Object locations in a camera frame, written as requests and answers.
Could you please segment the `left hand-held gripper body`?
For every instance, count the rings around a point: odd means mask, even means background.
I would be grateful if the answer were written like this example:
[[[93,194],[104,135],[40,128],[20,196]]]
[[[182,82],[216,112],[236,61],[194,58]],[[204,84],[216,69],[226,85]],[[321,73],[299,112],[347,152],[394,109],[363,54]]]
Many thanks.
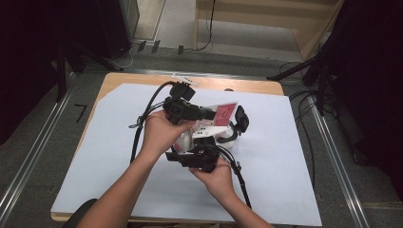
[[[173,124],[178,124],[181,120],[196,121],[200,117],[200,108],[189,101],[196,93],[192,86],[198,84],[176,74],[173,74],[172,78],[176,79],[176,82],[163,102],[167,120]]]

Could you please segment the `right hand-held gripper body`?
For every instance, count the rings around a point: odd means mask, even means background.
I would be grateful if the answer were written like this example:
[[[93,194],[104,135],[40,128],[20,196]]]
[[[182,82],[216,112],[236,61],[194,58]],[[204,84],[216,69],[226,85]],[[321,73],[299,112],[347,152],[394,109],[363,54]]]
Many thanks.
[[[216,136],[228,129],[228,126],[200,126],[191,134],[194,147],[187,154],[179,155],[179,163],[183,167],[198,168],[211,173],[223,153],[216,145]]]

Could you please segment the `wooden table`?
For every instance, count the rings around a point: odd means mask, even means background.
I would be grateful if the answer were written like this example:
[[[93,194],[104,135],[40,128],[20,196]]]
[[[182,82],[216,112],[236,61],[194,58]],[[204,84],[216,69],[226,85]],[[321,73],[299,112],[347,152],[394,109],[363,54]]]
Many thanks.
[[[70,219],[98,198],[128,166],[137,120],[146,99],[172,78],[160,74],[108,73],[101,85],[67,175],[50,209],[55,221]]]

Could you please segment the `person's right hand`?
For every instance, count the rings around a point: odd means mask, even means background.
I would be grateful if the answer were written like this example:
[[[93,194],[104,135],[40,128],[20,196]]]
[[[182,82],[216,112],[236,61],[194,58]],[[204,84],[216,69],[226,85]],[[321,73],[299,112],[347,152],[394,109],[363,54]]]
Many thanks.
[[[205,185],[207,191],[217,201],[224,202],[237,196],[233,186],[230,164],[224,159],[218,159],[216,167],[211,173],[197,168],[190,168],[189,171]]]

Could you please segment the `dark curtain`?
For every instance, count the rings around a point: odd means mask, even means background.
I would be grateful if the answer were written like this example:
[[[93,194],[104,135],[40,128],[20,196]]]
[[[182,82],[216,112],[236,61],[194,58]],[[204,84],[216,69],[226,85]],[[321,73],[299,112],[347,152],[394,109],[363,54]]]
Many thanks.
[[[0,0],[0,145],[56,84],[48,0]]]
[[[360,131],[353,145],[403,201],[403,0],[345,0],[335,28],[335,91]]]

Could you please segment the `black stand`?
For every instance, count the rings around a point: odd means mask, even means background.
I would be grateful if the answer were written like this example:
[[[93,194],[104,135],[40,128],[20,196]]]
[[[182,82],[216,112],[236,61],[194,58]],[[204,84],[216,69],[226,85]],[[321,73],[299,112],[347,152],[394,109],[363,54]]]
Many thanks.
[[[90,57],[98,64],[104,66],[106,69],[112,71],[122,71],[122,66],[112,64],[106,58],[97,55],[90,49],[71,41],[61,41],[57,48],[57,70],[56,79],[58,86],[58,93],[56,102],[59,103],[62,98],[67,94],[67,75],[66,75],[66,63],[68,63],[74,72],[83,72],[86,68],[86,64],[81,57],[84,54]]]
[[[277,82],[297,73],[298,71],[302,71],[305,68],[307,68],[307,71],[302,77],[302,82],[305,86],[311,86],[316,80],[318,80],[317,110],[319,114],[323,116],[326,80],[330,76],[329,66],[326,64],[326,58],[323,54],[316,54],[309,60],[299,63],[276,76],[268,76],[267,80]]]

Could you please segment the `wooden frame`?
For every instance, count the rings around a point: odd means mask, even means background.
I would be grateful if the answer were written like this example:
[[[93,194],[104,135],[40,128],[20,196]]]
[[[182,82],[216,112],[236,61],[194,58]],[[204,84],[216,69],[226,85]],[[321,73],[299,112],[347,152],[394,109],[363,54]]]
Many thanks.
[[[313,57],[334,25],[345,0],[196,0],[193,48],[198,22],[214,12],[217,21],[290,29],[303,60]]]

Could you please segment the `dark cabinet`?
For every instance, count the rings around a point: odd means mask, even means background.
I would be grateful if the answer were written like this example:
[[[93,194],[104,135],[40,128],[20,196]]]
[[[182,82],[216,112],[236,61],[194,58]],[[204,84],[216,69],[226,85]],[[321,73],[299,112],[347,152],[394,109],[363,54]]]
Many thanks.
[[[140,12],[137,0],[97,0],[106,37],[106,56],[116,59],[129,50]]]

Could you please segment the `black chair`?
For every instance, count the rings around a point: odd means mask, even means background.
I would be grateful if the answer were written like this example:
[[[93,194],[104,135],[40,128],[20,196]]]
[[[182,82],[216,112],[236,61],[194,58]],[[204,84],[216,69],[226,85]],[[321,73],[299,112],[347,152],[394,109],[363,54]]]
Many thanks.
[[[76,228],[86,212],[92,207],[97,199],[89,199],[82,204],[76,212],[65,222],[62,228]]]

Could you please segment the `person's left hand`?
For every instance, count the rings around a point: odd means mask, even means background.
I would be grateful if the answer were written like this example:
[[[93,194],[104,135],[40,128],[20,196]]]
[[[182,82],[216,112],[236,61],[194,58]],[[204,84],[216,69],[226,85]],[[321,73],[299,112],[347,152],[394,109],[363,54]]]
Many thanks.
[[[183,132],[192,128],[194,124],[194,121],[173,124],[166,119],[163,110],[153,112],[145,121],[144,139],[138,159],[155,162]]]

